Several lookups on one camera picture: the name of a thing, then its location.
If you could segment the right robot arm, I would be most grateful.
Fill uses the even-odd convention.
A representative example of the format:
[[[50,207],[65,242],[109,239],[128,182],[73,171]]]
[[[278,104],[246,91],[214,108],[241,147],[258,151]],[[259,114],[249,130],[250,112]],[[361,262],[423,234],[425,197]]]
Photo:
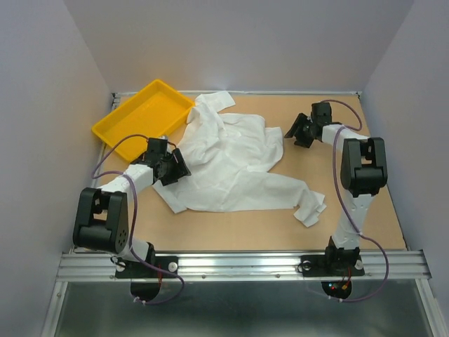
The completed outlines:
[[[368,209],[387,184],[387,161],[382,138],[369,138],[333,123],[327,112],[300,113],[285,135],[309,148],[315,140],[332,146],[333,178],[342,215],[322,255],[301,256],[299,269],[305,277],[364,275],[360,239]]]

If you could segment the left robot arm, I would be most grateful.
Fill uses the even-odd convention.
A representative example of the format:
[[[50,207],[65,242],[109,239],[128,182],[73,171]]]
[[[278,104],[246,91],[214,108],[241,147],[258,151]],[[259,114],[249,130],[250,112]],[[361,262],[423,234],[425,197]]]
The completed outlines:
[[[128,203],[154,183],[167,186],[190,175],[180,149],[148,150],[122,173],[98,187],[81,191],[74,222],[74,245],[104,251],[132,261],[140,276],[150,276],[156,268],[154,246],[136,239],[129,228]]]

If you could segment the white long sleeve shirt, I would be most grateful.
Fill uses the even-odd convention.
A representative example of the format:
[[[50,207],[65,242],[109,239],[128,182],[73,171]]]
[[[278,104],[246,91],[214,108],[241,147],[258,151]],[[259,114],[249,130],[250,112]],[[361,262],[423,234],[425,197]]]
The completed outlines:
[[[173,213],[295,209],[303,225],[317,223],[324,195],[270,171],[283,157],[281,128],[258,114],[224,111],[234,104],[226,91],[196,97],[177,145],[191,174],[167,186],[154,183],[155,191]]]

